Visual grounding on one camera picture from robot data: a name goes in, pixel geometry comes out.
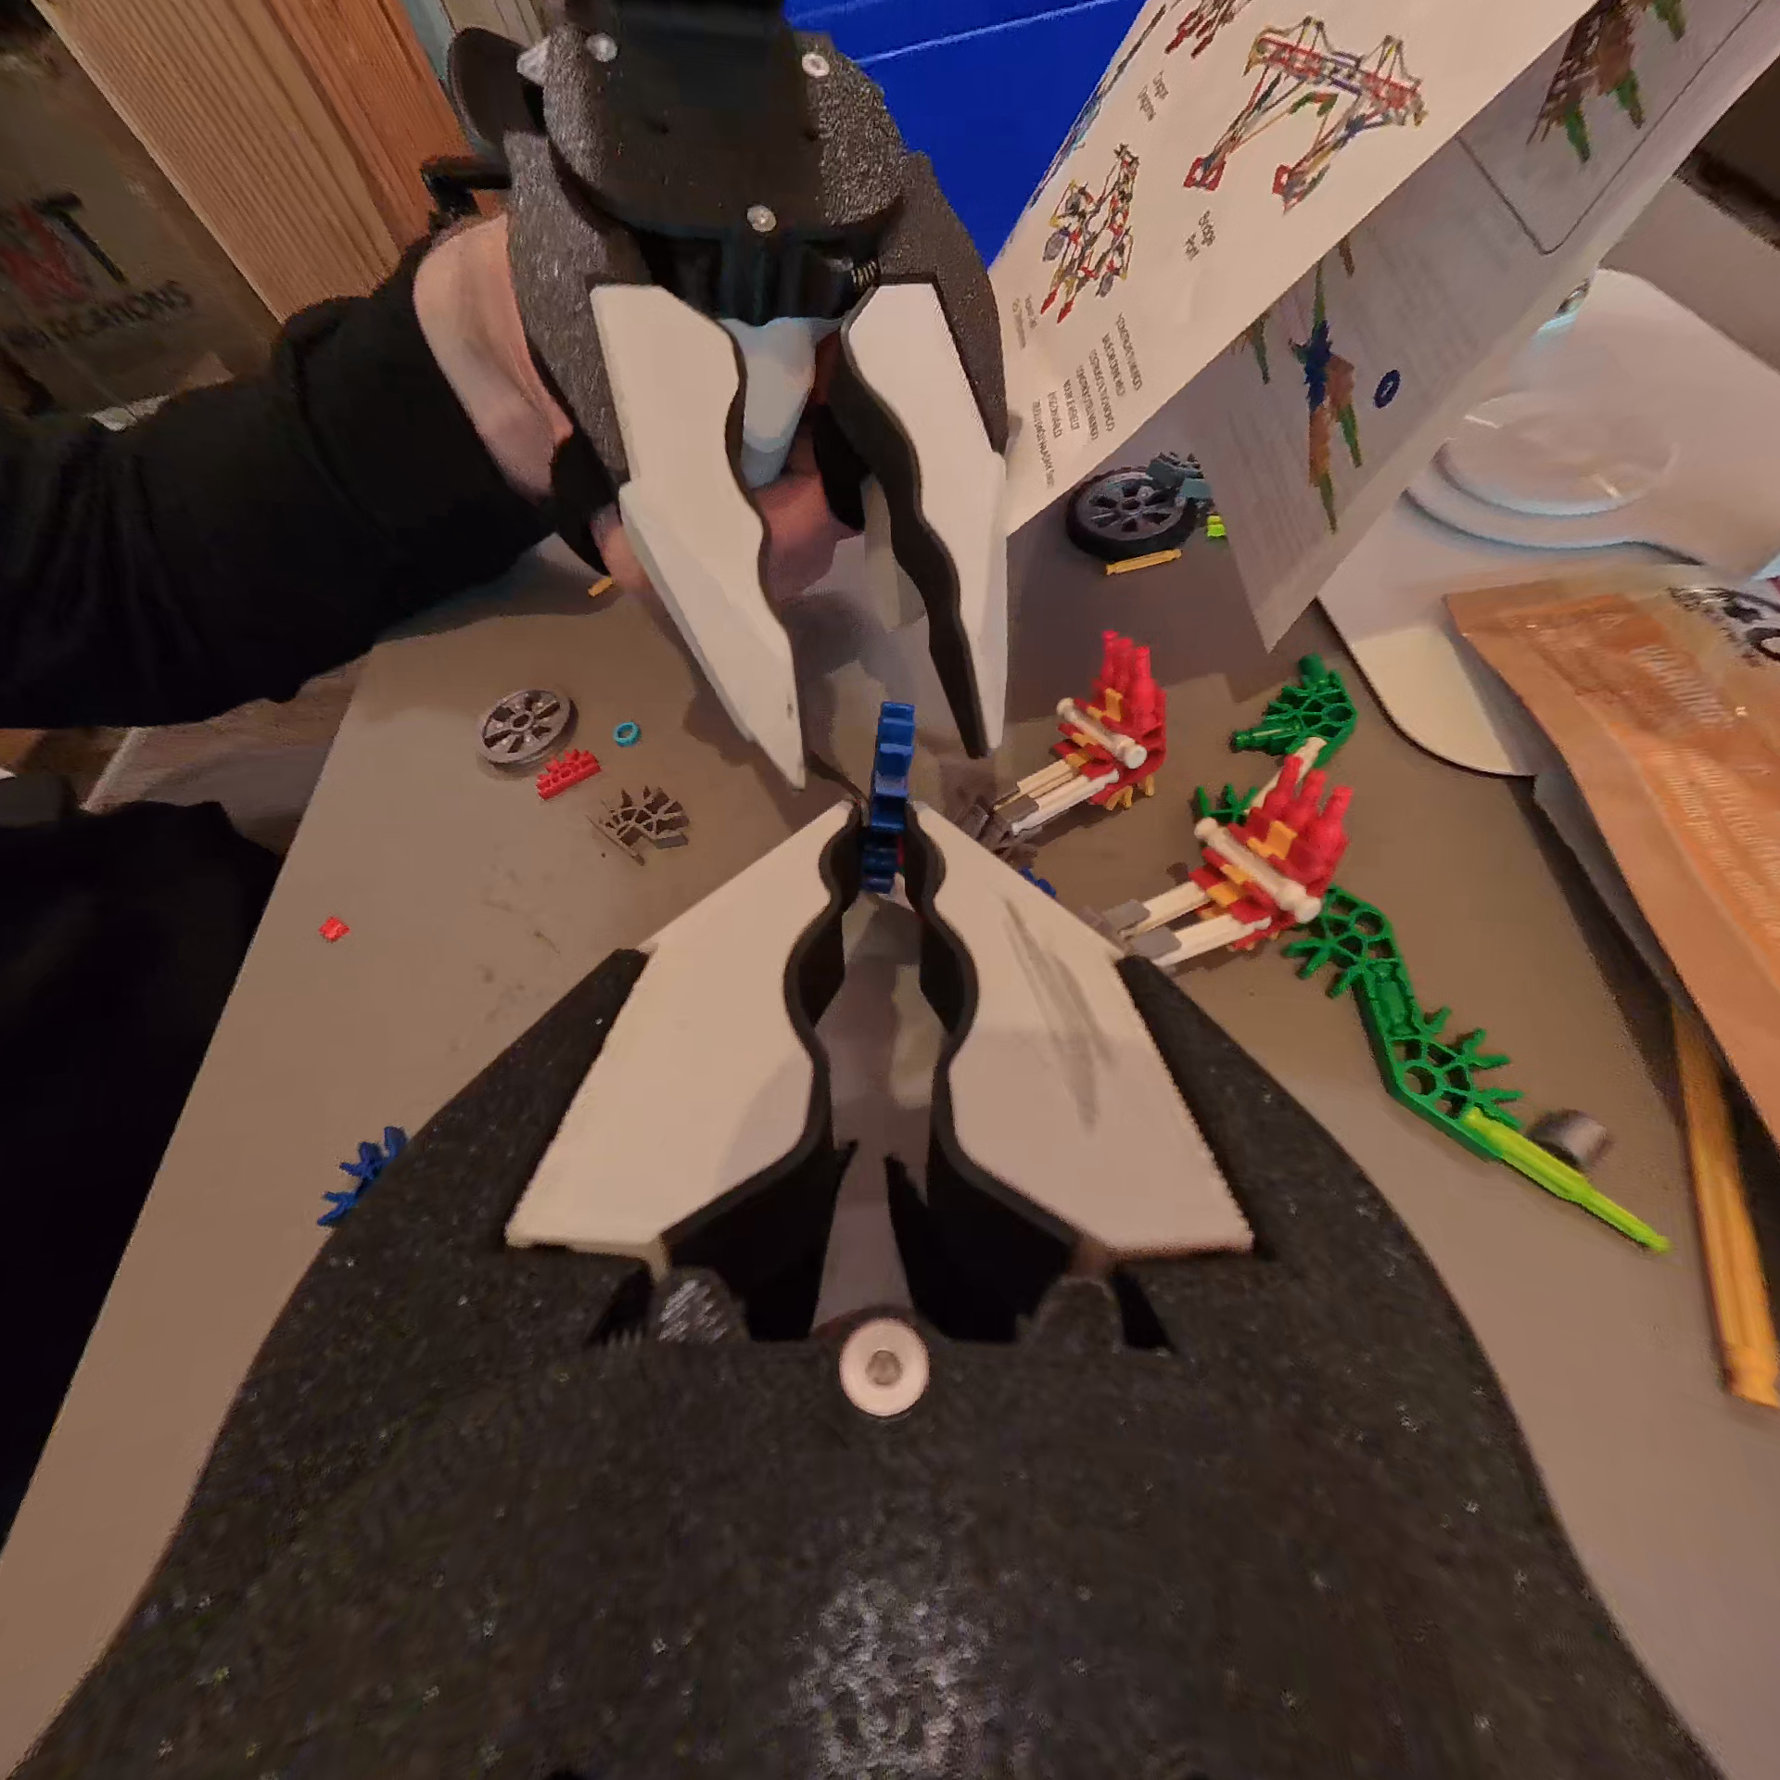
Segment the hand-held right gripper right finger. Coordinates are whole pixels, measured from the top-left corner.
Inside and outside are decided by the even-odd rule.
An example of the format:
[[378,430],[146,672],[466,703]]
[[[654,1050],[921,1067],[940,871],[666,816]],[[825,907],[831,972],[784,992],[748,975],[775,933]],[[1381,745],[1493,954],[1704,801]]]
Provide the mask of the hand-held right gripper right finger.
[[965,1159],[1106,1260],[1246,1256],[1252,1229],[1120,966],[1128,957],[930,805],[928,938],[965,947],[974,990],[949,1057]]

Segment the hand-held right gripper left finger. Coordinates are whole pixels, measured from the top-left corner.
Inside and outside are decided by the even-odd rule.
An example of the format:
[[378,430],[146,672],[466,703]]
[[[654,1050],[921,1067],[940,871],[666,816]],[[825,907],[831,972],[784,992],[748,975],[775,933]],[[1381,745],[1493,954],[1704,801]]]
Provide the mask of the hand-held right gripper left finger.
[[819,865],[853,814],[835,804],[645,943],[506,1244],[666,1256],[673,1229],[791,1151],[816,1070],[787,966],[831,909]]

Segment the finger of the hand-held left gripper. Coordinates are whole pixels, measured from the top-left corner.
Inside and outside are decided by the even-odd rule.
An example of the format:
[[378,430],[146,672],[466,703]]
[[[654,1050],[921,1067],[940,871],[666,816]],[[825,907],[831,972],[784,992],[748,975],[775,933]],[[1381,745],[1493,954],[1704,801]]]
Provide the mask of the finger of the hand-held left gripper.
[[654,285],[598,285],[589,303],[628,463],[618,500],[630,548],[736,729],[800,791],[793,652],[742,477],[742,351]]
[[831,411],[883,489],[953,718],[981,762],[1008,720],[1008,464],[930,282],[879,285],[849,316]]

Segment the blue snowflake connector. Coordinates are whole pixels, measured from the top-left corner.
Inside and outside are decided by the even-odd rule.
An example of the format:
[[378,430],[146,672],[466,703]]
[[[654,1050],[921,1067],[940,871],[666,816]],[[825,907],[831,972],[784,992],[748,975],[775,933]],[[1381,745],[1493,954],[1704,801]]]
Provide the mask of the blue snowflake connector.
[[356,1153],[339,1164],[346,1187],[333,1187],[322,1193],[325,1211],[319,1216],[319,1225],[322,1229],[338,1227],[405,1153],[407,1144],[409,1134],[396,1126],[386,1126],[385,1134],[373,1143],[359,1143]]
[[879,707],[860,832],[860,889],[879,896],[894,895],[902,876],[916,717],[916,707],[905,702],[886,700]]

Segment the colourful construction toy model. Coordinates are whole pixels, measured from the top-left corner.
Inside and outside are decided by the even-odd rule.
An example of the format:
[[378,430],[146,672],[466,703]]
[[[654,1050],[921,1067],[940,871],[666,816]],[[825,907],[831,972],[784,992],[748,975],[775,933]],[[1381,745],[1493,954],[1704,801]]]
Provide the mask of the colourful construction toy model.
[[[1164,969],[1220,950],[1257,950],[1307,926],[1348,851],[1350,791],[1329,782],[1329,765],[1357,720],[1347,680],[1323,657],[1303,657],[1297,678],[1257,726],[1231,737],[1235,750],[1274,760],[1274,774],[1249,792],[1200,792],[1186,879],[1160,896],[1100,912],[1090,925]],[[1131,811],[1154,795],[1169,723],[1152,652],[1105,633],[1091,696],[1058,702],[1056,723],[1050,763],[1009,792],[954,814],[968,837],[1016,868],[1031,865],[1033,844],[1061,816]]]

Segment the person's left forearm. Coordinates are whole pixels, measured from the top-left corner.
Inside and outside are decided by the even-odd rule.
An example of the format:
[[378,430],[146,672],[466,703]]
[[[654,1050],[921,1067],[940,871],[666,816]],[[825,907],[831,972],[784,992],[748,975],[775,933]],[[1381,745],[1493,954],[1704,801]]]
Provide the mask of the person's left forearm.
[[4,416],[7,728],[287,700],[548,538],[421,332],[428,248],[292,318],[265,373],[126,430]]

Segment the person's left hand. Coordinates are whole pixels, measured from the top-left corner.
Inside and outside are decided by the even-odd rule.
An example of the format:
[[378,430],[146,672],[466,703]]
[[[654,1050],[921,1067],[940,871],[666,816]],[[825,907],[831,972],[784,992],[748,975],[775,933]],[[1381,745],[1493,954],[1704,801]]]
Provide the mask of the person's left hand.
[[[414,305],[437,368],[453,388],[506,483],[544,503],[551,464],[572,438],[531,358],[506,247],[506,214],[463,221],[419,264]],[[760,489],[767,521],[767,589],[791,599],[831,572],[856,527],[831,511],[815,442],[816,409],[800,424],[787,469]]]

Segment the black wheel with grey hub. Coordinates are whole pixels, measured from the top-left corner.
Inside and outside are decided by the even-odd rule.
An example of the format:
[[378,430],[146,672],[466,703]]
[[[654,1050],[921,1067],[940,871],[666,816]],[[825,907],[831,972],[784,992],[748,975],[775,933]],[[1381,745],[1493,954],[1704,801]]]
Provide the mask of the black wheel with grey hub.
[[1211,483],[1195,456],[1162,451],[1084,480],[1065,510],[1068,541],[1102,565],[1134,565],[1181,550],[1211,515]]

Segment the grey half snowflake connector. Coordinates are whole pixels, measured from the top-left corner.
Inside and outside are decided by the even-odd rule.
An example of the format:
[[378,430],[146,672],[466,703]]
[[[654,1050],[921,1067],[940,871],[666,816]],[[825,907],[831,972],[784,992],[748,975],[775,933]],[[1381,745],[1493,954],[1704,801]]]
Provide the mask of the grey half snowflake connector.
[[603,844],[645,865],[654,855],[684,849],[692,840],[689,821],[681,799],[660,786],[645,786],[643,792],[622,791],[591,819],[591,827]]

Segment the blue plastic bin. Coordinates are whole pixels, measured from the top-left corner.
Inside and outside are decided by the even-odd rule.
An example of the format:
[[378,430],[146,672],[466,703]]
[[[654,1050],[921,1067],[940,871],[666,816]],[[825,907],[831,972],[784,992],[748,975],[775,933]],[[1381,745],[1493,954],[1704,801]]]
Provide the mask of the blue plastic bin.
[[879,87],[985,264],[1004,247],[1136,2],[787,2]]

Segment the wooden pillar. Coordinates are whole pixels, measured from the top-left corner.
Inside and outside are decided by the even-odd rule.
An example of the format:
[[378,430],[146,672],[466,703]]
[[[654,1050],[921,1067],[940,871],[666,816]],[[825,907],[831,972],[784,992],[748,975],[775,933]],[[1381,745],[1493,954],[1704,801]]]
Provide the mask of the wooden pillar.
[[468,151],[396,2],[38,8],[279,321],[385,281]]

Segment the white foam board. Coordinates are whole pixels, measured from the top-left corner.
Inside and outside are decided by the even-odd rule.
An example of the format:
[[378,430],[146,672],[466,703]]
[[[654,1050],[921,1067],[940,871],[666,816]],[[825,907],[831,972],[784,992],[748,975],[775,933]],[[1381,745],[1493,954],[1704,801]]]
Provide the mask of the white foam board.
[[1460,636],[1450,599],[1672,570],[1777,659],[1778,373],[1660,293],[1605,272],[1455,422],[1321,605],[1403,736],[1534,777],[1544,733]]

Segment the brown printed cardboard box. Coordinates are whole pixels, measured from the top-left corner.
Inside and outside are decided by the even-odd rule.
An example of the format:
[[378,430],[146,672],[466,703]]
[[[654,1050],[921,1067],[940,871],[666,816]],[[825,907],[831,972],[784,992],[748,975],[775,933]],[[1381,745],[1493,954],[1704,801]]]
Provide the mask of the brown printed cardboard box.
[[263,364],[274,332],[160,175],[101,140],[4,146],[4,411],[227,382]]

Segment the long yellow rod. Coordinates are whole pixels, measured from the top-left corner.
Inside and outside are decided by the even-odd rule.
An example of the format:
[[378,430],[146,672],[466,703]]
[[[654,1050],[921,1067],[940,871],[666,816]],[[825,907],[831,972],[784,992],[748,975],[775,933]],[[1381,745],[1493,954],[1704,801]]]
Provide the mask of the long yellow rod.
[[1726,1389],[1778,1409],[1778,1345],[1766,1266],[1750,1222],[1726,1074],[1697,1013],[1672,1003],[1677,1080],[1707,1293]]

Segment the brown plastic bag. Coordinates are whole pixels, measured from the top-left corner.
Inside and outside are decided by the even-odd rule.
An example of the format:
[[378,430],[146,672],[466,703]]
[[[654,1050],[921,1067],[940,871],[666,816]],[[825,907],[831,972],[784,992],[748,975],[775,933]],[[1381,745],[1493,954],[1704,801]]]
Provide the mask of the brown plastic bag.
[[1778,1124],[1777,612],[1679,566],[1450,593],[1568,770],[1684,989]]

